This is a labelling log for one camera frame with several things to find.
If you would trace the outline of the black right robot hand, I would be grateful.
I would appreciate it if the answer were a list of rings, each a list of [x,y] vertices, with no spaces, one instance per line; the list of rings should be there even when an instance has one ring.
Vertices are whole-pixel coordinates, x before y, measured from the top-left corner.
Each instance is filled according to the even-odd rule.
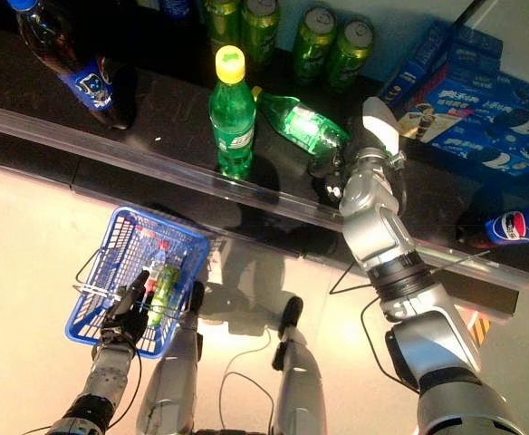
[[[399,127],[390,108],[376,96],[367,98],[361,115],[351,117],[349,136],[329,135],[328,141],[310,158],[308,170],[322,184],[333,203],[341,200],[353,168],[362,159],[374,158],[383,168],[402,169],[405,154],[399,147]]]

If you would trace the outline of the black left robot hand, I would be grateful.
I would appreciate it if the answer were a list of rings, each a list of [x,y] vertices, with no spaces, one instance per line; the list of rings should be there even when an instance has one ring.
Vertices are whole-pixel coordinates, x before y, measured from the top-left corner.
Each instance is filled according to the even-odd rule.
[[[148,324],[150,299],[146,297],[149,271],[142,269],[130,285],[117,288],[115,301],[104,315],[100,329],[101,344],[127,344],[135,349]]]

